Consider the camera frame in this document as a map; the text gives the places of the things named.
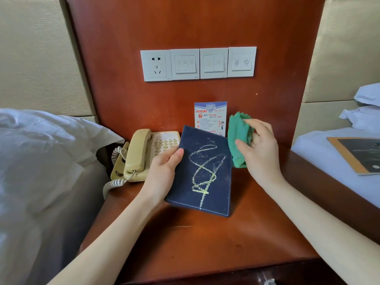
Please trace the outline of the person's right hand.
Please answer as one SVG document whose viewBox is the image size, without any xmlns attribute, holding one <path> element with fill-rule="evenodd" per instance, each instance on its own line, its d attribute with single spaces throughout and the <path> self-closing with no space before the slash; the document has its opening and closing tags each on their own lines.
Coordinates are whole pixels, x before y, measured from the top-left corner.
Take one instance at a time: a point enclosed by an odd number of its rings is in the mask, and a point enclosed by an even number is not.
<svg viewBox="0 0 380 285">
<path fill-rule="evenodd" d="M 266 191 L 286 187 L 287 182 L 280 171 L 278 143 L 272 126 L 258 119 L 248 119 L 245 122 L 254 128 L 250 143 L 253 153 L 249 161 L 245 161 L 249 173 Z"/>
</svg>

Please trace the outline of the person's left hand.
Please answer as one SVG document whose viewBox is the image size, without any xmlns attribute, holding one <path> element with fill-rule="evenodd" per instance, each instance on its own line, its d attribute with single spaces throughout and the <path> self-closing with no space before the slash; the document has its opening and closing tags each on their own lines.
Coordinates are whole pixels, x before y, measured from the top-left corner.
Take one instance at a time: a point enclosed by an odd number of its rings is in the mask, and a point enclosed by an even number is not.
<svg viewBox="0 0 380 285">
<path fill-rule="evenodd" d="M 138 199 L 150 207 L 157 206 L 167 196 L 177 167 L 177 165 L 160 164 L 160 154 L 153 158 L 147 178 L 138 194 Z"/>
</svg>

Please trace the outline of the green cleaning cloth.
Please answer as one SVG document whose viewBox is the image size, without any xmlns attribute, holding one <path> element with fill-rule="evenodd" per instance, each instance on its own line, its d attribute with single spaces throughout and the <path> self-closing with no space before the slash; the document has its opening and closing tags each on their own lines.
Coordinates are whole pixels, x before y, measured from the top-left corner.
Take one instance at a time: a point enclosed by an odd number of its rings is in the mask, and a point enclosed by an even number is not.
<svg viewBox="0 0 380 285">
<path fill-rule="evenodd" d="M 238 150 L 235 141 L 238 139 L 250 145 L 254 128 L 245 122 L 248 119 L 252 118 L 243 112 L 237 112 L 235 115 L 231 115 L 229 119 L 227 140 L 235 168 L 247 167 L 245 158 Z"/>
</svg>

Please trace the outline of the small dark blue chalkboard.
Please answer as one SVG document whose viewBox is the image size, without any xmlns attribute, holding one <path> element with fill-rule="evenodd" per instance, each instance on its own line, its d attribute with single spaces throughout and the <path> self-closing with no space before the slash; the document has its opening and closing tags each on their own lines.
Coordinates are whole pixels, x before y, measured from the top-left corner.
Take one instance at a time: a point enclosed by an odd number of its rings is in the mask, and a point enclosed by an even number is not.
<svg viewBox="0 0 380 285">
<path fill-rule="evenodd" d="M 229 217 L 233 162 L 228 139 L 185 125 L 179 148 L 184 150 L 183 158 L 164 200 L 174 206 Z"/>
</svg>

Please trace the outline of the person's right forearm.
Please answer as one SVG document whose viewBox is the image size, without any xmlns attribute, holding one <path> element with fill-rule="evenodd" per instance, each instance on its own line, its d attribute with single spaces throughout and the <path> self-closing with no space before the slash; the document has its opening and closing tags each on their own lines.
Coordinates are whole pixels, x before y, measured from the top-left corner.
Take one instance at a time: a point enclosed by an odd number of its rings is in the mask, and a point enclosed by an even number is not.
<svg viewBox="0 0 380 285">
<path fill-rule="evenodd" d="M 322 209 L 284 179 L 262 187 L 347 285 L 380 285 L 380 245 Z"/>
</svg>

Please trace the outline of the person's left forearm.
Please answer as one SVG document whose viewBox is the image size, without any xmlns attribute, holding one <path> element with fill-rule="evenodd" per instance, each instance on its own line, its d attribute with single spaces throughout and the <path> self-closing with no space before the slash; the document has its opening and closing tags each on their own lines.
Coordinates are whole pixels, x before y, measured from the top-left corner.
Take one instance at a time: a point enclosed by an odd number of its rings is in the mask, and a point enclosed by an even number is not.
<svg viewBox="0 0 380 285">
<path fill-rule="evenodd" d="M 113 285 L 170 187 L 145 184 L 116 220 L 47 285 Z"/>
</svg>

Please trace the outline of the beige telephone base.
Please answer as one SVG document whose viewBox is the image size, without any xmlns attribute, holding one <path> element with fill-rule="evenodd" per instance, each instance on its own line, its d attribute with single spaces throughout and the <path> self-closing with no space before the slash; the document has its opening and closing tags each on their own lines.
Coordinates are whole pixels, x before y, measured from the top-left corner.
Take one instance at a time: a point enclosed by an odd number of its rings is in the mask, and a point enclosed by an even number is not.
<svg viewBox="0 0 380 285">
<path fill-rule="evenodd" d="M 145 181 L 152 160 L 158 154 L 168 150 L 169 148 L 178 146 L 180 143 L 180 134 L 177 131 L 152 132 L 152 138 L 148 141 L 146 147 L 146 163 L 145 171 L 138 173 L 131 180 L 124 178 L 125 158 L 130 142 L 126 142 L 122 147 L 118 147 L 112 153 L 113 170 L 111 173 L 111 181 L 117 181 L 121 185 L 125 182 L 142 182 Z"/>
</svg>

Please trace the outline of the beige telephone handset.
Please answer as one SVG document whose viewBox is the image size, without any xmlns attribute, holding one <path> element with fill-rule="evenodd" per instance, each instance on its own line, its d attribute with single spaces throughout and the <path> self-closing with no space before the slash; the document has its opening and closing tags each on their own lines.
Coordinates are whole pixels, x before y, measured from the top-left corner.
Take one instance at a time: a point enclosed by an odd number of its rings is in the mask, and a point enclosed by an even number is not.
<svg viewBox="0 0 380 285">
<path fill-rule="evenodd" d="M 131 139 L 125 158 L 124 178 L 131 180 L 138 173 L 145 171 L 146 147 L 152 138 L 150 129 L 137 130 Z"/>
</svg>

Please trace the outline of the printed notice card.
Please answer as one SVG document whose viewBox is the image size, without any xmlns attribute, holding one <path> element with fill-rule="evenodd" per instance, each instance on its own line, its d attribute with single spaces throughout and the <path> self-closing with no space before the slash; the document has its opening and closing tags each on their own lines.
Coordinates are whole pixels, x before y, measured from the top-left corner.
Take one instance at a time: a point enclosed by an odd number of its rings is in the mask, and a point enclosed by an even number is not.
<svg viewBox="0 0 380 285">
<path fill-rule="evenodd" d="M 226 136 L 227 102 L 194 103 L 194 127 L 222 137 Z"/>
</svg>

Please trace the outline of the white bed sheet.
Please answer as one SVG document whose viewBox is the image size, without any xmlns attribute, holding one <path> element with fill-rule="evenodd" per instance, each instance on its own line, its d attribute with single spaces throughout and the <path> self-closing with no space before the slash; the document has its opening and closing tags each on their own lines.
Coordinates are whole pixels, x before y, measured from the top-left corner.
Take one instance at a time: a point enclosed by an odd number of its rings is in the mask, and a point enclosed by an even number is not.
<svg viewBox="0 0 380 285">
<path fill-rule="evenodd" d="M 352 127 L 299 136 L 291 150 L 380 209 L 380 174 L 358 175 L 327 137 L 379 138 L 380 133 Z"/>
</svg>

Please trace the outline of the beige padded headboard panel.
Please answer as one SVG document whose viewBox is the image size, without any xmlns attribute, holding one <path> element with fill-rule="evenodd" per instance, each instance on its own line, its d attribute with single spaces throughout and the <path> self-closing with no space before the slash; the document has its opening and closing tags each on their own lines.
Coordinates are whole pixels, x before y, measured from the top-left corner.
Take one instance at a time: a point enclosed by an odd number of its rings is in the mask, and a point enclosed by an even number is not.
<svg viewBox="0 0 380 285">
<path fill-rule="evenodd" d="M 351 127 L 349 120 L 339 118 L 343 110 L 355 110 L 365 104 L 356 100 L 302 103 L 292 145 L 296 139 L 313 131 L 328 131 Z"/>
<path fill-rule="evenodd" d="M 353 100 L 380 82 L 380 0 L 325 0 L 302 101 Z"/>
<path fill-rule="evenodd" d="M 96 115 L 65 0 L 0 0 L 0 109 Z"/>
</svg>

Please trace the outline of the reddish wooden nightstand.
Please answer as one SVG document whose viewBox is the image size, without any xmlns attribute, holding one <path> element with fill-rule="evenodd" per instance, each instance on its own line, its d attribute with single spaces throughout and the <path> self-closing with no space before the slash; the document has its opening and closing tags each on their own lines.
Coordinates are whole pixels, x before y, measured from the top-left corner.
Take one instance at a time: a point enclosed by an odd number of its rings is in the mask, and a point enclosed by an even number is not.
<svg viewBox="0 0 380 285">
<path fill-rule="evenodd" d="M 285 179 L 332 215 L 380 244 L 380 209 L 279 145 Z M 81 244 L 84 251 L 142 185 L 111 193 Z M 246 169 L 232 170 L 231 215 L 163 203 L 147 223 L 116 285 L 345 285 Z"/>
</svg>

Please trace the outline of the orange framed chalkboard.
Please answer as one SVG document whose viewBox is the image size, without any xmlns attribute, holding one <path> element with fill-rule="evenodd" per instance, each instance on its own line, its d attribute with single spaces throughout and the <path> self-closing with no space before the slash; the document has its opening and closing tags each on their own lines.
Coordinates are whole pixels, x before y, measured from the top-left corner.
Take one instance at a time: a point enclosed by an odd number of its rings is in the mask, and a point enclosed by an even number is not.
<svg viewBox="0 0 380 285">
<path fill-rule="evenodd" d="M 357 175 L 380 174 L 380 138 L 327 137 Z"/>
</svg>

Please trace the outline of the white pillow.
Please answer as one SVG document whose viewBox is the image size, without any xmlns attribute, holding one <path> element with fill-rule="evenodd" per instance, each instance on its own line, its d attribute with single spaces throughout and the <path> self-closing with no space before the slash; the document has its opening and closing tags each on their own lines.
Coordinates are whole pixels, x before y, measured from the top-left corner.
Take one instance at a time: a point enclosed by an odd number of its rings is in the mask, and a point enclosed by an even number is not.
<svg viewBox="0 0 380 285">
<path fill-rule="evenodd" d="M 359 87 L 354 100 L 380 107 L 380 82 Z"/>
<path fill-rule="evenodd" d="M 344 109 L 339 116 L 340 119 L 349 120 L 352 127 L 368 132 L 380 133 L 380 107 L 367 105 L 355 110 Z"/>
</svg>

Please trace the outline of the reddish wooden back panel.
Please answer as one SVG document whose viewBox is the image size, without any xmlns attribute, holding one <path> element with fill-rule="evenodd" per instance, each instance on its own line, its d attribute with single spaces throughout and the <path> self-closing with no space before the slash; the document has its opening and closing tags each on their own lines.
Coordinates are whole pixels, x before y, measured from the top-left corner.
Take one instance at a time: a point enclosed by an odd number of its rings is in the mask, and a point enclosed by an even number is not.
<svg viewBox="0 0 380 285">
<path fill-rule="evenodd" d="M 194 126 L 194 103 L 227 101 L 290 148 L 325 0 L 66 0 L 100 124 Z M 256 46 L 253 77 L 145 82 L 141 50 Z"/>
</svg>

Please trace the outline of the white crumpled duvet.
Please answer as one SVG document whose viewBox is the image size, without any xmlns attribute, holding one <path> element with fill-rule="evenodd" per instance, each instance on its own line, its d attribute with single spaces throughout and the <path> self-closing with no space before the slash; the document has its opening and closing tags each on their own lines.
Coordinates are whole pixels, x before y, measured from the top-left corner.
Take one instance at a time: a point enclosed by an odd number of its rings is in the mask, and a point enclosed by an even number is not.
<svg viewBox="0 0 380 285">
<path fill-rule="evenodd" d="M 0 109 L 0 285 L 45 285 L 76 256 L 122 137 L 87 119 Z"/>
</svg>

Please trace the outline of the white round-icon switch panel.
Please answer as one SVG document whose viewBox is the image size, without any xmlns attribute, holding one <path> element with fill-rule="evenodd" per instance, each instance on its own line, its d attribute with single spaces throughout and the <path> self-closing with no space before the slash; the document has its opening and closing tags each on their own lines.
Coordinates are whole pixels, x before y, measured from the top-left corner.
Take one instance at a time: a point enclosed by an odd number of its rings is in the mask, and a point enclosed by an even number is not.
<svg viewBox="0 0 380 285">
<path fill-rule="evenodd" d="M 257 47 L 229 47 L 227 77 L 253 77 Z"/>
</svg>

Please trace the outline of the white two-button switch panel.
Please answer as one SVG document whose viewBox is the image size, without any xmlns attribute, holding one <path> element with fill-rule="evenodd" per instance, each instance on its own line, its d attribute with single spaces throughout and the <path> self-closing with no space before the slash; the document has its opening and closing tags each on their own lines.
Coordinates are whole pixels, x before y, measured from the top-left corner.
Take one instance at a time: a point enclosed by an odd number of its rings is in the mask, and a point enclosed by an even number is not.
<svg viewBox="0 0 380 285">
<path fill-rule="evenodd" d="M 227 78 L 228 48 L 200 48 L 200 79 Z"/>
</svg>

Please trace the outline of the white wall power socket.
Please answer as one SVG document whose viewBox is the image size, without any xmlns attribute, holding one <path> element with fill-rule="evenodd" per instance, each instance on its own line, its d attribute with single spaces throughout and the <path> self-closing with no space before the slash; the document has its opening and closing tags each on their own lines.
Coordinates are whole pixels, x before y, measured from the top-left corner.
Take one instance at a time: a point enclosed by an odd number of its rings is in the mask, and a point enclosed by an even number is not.
<svg viewBox="0 0 380 285">
<path fill-rule="evenodd" d="M 172 81 L 170 50 L 141 50 L 145 82 Z"/>
</svg>

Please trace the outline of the white three-button switch panel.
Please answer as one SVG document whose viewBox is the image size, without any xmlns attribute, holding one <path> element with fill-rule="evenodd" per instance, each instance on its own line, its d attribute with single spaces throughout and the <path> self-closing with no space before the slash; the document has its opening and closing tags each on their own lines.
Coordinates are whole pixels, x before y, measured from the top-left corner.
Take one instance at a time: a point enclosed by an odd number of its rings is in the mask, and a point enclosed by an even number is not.
<svg viewBox="0 0 380 285">
<path fill-rule="evenodd" d="M 171 49 L 172 80 L 200 79 L 200 49 Z"/>
</svg>

